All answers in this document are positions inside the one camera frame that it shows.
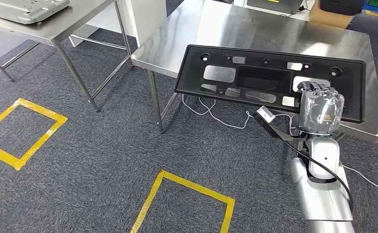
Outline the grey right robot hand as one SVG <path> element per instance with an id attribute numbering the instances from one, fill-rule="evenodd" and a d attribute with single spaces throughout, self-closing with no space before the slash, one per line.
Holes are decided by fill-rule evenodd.
<path id="1" fill-rule="evenodd" d="M 304 81 L 297 85 L 302 92 L 300 112 L 292 125 L 302 132 L 330 135 L 340 125 L 345 98 L 334 87 Z"/>

